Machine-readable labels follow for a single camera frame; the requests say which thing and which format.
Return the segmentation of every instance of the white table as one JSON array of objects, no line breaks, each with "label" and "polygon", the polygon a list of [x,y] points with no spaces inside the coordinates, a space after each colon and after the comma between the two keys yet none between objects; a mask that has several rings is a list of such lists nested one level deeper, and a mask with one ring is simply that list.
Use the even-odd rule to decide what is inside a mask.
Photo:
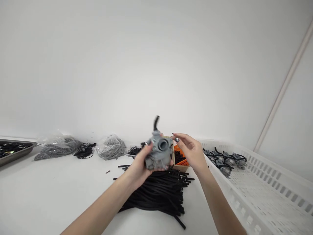
[{"label": "white table", "polygon": [[[40,148],[0,167],[0,234],[60,234],[124,172],[117,166],[133,161],[105,161],[95,153],[35,162]],[[217,234],[200,182],[187,172],[196,180],[184,188],[186,230],[169,215],[133,208],[117,214],[103,234]]]}]

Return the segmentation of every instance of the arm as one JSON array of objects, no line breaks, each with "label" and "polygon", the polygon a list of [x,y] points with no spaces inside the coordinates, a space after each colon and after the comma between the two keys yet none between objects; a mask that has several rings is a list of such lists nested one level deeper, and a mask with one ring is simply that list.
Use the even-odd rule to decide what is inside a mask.
[{"label": "arm", "polygon": [[173,135],[173,139],[179,138],[177,145],[184,152],[190,166],[200,180],[218,234],[246,234],[207,166],[201,143],[186,134],[173,133]]},{"label": "arm", "polygon": [[152,171],[144,166],[144,160],[152,144],[145,146],[132,165],[85,212],[71,223],[61,235],[100,235],[118,213],[129,196],[140,187]]}]

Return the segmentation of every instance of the white pipe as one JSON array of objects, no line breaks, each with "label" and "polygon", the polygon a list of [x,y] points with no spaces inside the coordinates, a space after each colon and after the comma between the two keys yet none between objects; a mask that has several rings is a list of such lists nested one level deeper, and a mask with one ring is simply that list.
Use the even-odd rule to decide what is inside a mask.
[{"label": "white pipe", "polygon": [[267,118],[267,121],[266,121],[266,123],[265,123],[265,125],[263,127],[263,130],[262,130],[262,133],[261,133],[261,135],[260,135],[260,137],[258,139],[258,142],[255,145],[255,148],[253,150],[254,152],[259,151],[259,149],[261,147],[261,144],[262,144],[262,142],[263,142],[263,140],[264,140],[264,138],[266,136],[266,133],[267,133],[268,129],[270,128],[270,125],[271,125],[271,123],[272,123],[272,121],[274,119],[274,116],[275,116],[275,114],[277,112],[277,109],[278,109],[278,107],[280,105],[280,102],[281,102],[281,100],[284,97],[284,94],[285,94],[285,92],[287,90],[287,87],[288,87],[288,85],[290,83],[290,80],[292,79],[293,74],[296,71],[296,69],[298,67],[298,64],[299,64],[299,62],[301,60],[301,57],[302,57],[302,55],[303,55],[303,53],[304,53],[304,51],[306,49],[306,46],[307,46],[307,44],[310,41],[310,37],[312,36],[312,33],[313,33],[313,20],[312,20],[309,28],[307,29],[307,32],[306,32],[306,34],[305,34],[305,36],[303,38],[303,41],[302,41],[302,43],[301,43],[301,45],[299,47],[299,50],[298,50],[298,52],[297,52],[297,54],[296,54],[296,56],[295,56],[295,58],[294,58],[294,60],[292,62],[292,65],[291,65],[291,67],[290,67],[290,69],[288,71],[288,74],[287,74],[287,76],[285,78],[285,81],[284,81],[284,83],[283,83],[283,85],[282,85],[282,87],[280,89],[280,92],[279,92],[277,98],[276,98],[274,106],[273,106],[273,108],[272,108],[272,110],[271,110],[271,112],[270,112],[270,114],[269,114],[269,116]]}]

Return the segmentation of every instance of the orange plastic basket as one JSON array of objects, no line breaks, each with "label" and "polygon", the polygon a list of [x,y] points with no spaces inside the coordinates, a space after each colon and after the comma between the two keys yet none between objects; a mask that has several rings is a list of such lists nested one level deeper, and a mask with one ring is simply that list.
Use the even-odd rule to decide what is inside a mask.
[{"label": "orange plastic basket", "polygon": [[[174,151],[180,152],[180,154],[183,155],[183,157],[185,158],[184,152],[180,149],[180,147],[178,145],[174,146]],[[189,165],[187,159],[182,160],[181,162],[177,163],[176,165]]]}]

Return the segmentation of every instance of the carburetor in basket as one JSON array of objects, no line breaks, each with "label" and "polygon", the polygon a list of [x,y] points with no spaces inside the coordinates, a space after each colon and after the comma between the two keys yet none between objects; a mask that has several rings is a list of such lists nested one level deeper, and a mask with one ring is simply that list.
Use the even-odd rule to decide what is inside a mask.
[{"label": "carburetor in basket", "polygon": [[216,159],[215,162],[213,162],[213,164],[216,165],[216,167],[223,173],[224,176],[229,178],[233,167],[231,167],[227,163],[223,163],[222,160],[220,159]]},{"label": "carburetor in basket", "polygon": [[157,122],[159,116],[154,121],[154,129],[152,137],[147,141],[143,142],[142,146],[153,143],[152,151],[146,157],[145,163],[146,168],[149,170],[153,169],[167,169],[167,166],[171,163],[171,155],[173,154],[173,141],[169,138],[164,138],[161,132],[157,129]]},{"label": "carburetor in basket", "polygon": [[243,155],[232,153],[232,156],[236,160],[237,167],[244,170],[246,168],[247,158]]},{"label": "carburetor in basket", "polygon": [[233,156],[230,156],[228,152],[223,152],[224,154],[224,163],[229,164],[230,166],[234,166],[236,164],[236,161],[234,160]]}]

